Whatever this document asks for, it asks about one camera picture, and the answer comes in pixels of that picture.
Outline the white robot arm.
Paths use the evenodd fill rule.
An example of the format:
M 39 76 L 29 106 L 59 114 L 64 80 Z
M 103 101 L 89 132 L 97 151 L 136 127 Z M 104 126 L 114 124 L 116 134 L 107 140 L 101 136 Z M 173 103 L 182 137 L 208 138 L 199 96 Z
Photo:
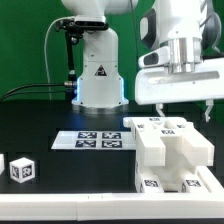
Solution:
M 212 0 L 155 0 L 140 20 L 149 52 L 138 59 L 135 100 L 154 105 L 224 99 L 222 26 Z

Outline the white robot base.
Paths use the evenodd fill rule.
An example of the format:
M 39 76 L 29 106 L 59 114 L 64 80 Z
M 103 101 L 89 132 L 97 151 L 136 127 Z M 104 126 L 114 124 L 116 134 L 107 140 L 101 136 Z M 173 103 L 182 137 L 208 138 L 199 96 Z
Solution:
M 77 20 L 107 22 L 109 14 L 130 12 L 138 0 L 61 0 Z M 86 113 L 114 113 L 124 110 L 124 81 L 118 72 L 118 35 L 105 31 L 84 33 L 83 72 L 77 81 L 73 109 Z

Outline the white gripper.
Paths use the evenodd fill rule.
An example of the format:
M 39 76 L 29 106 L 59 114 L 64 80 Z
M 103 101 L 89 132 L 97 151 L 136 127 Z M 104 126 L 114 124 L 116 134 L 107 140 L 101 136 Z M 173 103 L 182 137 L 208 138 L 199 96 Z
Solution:
M 169 73 L 165 67 L 142 69 L 136 76 L 135 101 L 156 104 L 165 117 L 163 104 L 206 100 L 205 121 L 210 121 L 214 100 L 224 99 L 224 58 L 198 64 L 191 73 Z

